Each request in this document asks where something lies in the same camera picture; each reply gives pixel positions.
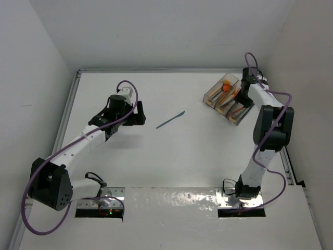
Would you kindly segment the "yellow fork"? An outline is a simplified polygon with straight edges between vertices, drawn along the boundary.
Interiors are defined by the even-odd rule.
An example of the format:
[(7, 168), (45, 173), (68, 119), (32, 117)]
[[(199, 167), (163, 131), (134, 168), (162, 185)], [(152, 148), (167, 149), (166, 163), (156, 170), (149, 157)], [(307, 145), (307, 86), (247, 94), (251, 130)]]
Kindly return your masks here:
[(223, 108), (224, 106), (228, 105), (230, 102), (232, 102), (234, 100), (234, 98), (235, 98), (235, 95), (231, 95), (229, 98), (227, 98), (221, 104), (219, 104), (218, 108)]

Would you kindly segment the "orange-red knife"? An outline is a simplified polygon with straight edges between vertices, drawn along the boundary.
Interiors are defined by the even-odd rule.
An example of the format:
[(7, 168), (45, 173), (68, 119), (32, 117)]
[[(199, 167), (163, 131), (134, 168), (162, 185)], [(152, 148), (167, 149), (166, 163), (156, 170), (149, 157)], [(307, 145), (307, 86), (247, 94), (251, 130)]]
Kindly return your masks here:
[(239, 108), (239, 109), (235, 110), (234, 112), (232, 112), (231, 115), (235, 115), (235, 114), (237, 114), (238, 112), (240, 112), (240, 111), (243, 110), (243, 109), (244, 109), (244, 108)]

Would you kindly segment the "orange-red spoon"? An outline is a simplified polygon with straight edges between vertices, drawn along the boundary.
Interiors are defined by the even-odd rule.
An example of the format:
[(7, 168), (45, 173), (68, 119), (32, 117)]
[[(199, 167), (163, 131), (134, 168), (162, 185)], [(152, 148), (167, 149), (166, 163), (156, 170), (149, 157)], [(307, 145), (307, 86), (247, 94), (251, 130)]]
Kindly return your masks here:
[(227, 91), (230, 90), (230, 88), (231, 88), (231, 85), (230, 85), (230, 84), (223, 84), (223, 86), (222, 86), (222, 90), (223, 90), (223, 92), (222, 92), (222, 94), (221, 94), (220, 97), (219, 97), (219, 101), (222, 99), (222, 97), (224, 96), (224, 94), (225, 94)]

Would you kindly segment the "teal spoon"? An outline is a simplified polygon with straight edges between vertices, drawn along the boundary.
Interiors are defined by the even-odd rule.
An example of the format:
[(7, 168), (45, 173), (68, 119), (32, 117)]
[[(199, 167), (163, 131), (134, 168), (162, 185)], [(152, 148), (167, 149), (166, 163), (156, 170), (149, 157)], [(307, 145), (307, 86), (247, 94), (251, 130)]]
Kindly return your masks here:
[(225, 95), (225, 93), (229, 90), (229, 87), (226, 85), (222, 85), (220, 89), (216, 90), (213, 94), (211, 99), (213, 101), (220, 101), (222, 97)]

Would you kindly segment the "yellow spoon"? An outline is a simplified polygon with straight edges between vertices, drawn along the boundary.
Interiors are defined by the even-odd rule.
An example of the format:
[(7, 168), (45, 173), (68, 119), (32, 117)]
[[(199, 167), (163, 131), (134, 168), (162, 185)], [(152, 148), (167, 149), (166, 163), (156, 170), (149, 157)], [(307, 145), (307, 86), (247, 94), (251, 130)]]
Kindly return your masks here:
[[(229, 82), (229, 81), (223, 81), (222, 86), (223, 86), (223, 84), (230, 84), (230, 82)], [(222, 86), (221, 86), (219, 89), (217, 89), (217, 90), (216, 90), (216, 91), (210, 96), (211, 99), (216, 98), (219, 94), (221, 94), (221, 93), (223, 92), (223, 90), (222, 90)]]

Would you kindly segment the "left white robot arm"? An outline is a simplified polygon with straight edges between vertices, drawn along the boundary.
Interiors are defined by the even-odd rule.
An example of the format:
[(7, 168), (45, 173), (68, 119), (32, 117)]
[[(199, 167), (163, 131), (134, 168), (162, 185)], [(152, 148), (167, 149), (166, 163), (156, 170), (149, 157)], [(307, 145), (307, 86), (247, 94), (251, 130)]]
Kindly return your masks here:
[(85, 174), (77, 180), (72, 174), (84, 158), (108, 141), (120, 126), (142, 126), (145, 123), (142, 102), (134, 104), (131, 101), (133, 92), (130, 86), (118, 89), (74, 139), (74, 145), (64, 147), (51, 160), (38, 158), (34, 161), (31, 168), (34, 180), (28, 190), (30, 198), (61, 211), (72, 201), (98, 197), (102, 193), (106, 183), (98, 177)]

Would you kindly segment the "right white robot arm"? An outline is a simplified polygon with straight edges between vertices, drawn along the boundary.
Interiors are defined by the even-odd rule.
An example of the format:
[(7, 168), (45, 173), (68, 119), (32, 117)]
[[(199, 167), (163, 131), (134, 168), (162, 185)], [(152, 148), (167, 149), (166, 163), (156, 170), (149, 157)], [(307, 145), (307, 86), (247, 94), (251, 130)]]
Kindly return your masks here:
[(259, 111), (253, 131), (254, 151), (235, 184), (236, 197), (252, 199), (259, 195), (271, 160), (290, 142), (294, 109), (279, 102), (258, 69), (252, 67), (242, 70), (236, 101), (245, 107), (255, 105)]

